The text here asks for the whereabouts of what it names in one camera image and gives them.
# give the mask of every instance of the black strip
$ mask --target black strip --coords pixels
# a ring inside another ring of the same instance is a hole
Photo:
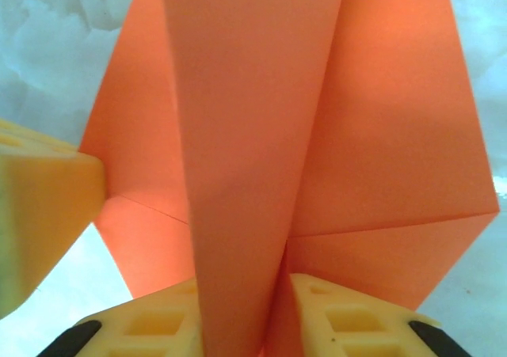
[[[100,321],[90,320],[69,328],[50,343],[37,357],[76,357],[101,326]]]
[[[438,357],[472,357],[442,329],[422,321],[409,321],[409,326]]]

